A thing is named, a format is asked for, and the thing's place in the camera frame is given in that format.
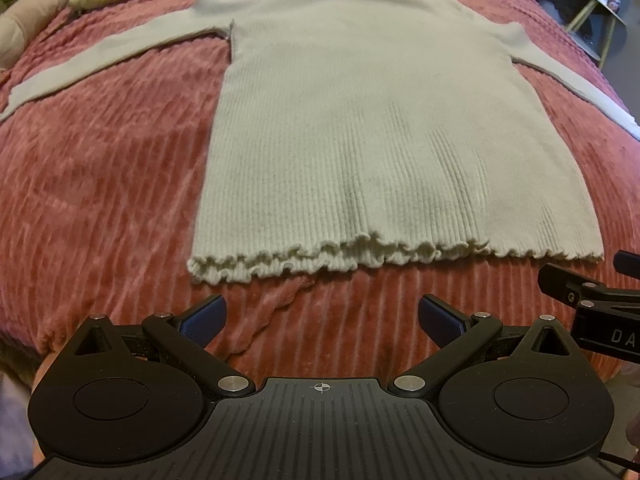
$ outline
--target bed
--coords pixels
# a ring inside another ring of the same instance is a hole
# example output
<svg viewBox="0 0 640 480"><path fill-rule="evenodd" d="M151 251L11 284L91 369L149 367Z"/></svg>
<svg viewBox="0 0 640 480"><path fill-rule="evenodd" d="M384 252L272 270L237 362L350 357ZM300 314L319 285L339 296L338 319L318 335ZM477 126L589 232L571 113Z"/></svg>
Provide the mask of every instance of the bed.
<svg viewBox="0 0 640 480"><path fill-rule="evenodd" d="M62 12L0 75L0 108L30 75L193 1L129 0L61 28ZM620 103L534 0L459 1L494 22L520 22L538 46ZM426 293L505 324L553 314L571 325L573 311L538 291L544 260L468 256L249 284L192 283L185 263L229 62L228 44L213 36L155 48L25 104L0 124L0 353L23 380L30 382L34 364L59 351L90 313L133 324L153 312L181 312L212 293L226 298L228 322L207 349L258 384L267 376L373 376L385 383L436 351L417 323L417 300ZM604 262L565 265L609 286L633 287L611 262L617 250L640 245L640 144L549 76L518 70L574 154L604 238ZM604 381L620 368L612 358L588 357Z"/></svg>

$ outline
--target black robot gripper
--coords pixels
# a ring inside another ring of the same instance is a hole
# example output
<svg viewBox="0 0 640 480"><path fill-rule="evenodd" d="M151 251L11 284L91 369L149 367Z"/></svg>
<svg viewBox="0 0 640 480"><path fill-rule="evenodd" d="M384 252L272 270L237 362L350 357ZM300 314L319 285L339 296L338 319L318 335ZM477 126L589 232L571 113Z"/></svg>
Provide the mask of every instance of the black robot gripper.
<svg viewBox="0 0 640 480"><path fill-rule="evenodd" d="M539 282L577 314L584 301L633 296L553 265ZM585 308L619 314L604 300ZM90 316L31 397L47 458L29 478L615 478L594 460L613 403L582 353L585 338L553 316L504 326L429 294L417 315L440 350L386 388L368 378L269 378L260 389L204 350L225 325L220 296L140 325Z"/></svg>

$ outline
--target triangular cutout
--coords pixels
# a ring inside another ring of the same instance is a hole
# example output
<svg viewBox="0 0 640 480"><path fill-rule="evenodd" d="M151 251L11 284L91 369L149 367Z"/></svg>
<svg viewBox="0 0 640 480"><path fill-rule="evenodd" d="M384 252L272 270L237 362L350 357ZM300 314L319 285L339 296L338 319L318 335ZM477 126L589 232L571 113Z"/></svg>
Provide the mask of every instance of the triangular cutout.
<svg viewBox="0 0 640 480"><path fill-rule="evenodd" d="M556 331L551 328L545 328L540 332L540 336L535 345L533 345L532 350L541 354L569 355L564 343L558 337Z"/></svg>
<svg viewBox="0 0 640 480"><path fill-rule="evenodd" d="M98 327L93 327L78 346L76 355L99 354L109 350L111 350L111 345L109 345L102 330Z"/></svg>

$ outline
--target black cable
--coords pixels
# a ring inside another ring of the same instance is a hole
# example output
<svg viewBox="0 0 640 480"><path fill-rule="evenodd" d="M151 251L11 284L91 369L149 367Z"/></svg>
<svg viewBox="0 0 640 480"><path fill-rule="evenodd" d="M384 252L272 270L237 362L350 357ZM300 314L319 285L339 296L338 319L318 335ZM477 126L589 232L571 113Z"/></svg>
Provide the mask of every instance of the black cable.
<svg viewBox="0 0 640 480"><path fill-rule="evenodd" d="M612 455L611 453L605 453L604 451L599 453L598 458L605 462L611 462L612 464L619 465L620 467L625 467L635 473L640 473L640 464L631 462L631 460L620 458L619 456Z"/></svg>

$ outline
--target sweater sleeve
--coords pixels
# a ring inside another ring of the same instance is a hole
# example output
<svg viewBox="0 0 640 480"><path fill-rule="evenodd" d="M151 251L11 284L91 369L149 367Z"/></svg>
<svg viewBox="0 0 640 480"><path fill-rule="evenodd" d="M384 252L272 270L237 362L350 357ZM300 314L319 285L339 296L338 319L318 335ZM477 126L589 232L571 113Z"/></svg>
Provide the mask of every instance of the sweater sleeve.
<svg viewBox="0 0 640 480"><path fill-rule="evenodd" d="M9 94L5 120L22 104L51 95L85 77L156 47L217 32L227 37L238 15L260 0L196 0L185 10L158 16L138 27L108 36L94 46L16 85Z"/></svg>
<svg viewBox="0 0 640 480"><path fill-rule="evenodd" d="M609 119L640 140L640 126L632 115L585 78L565 67L535 45L521 24L515 22L505 25L494 23L460 3L458 5L463 14L466 14L479 27L485 27L505 46L511 59L548 74L569 91L593 104Z"/></svg>

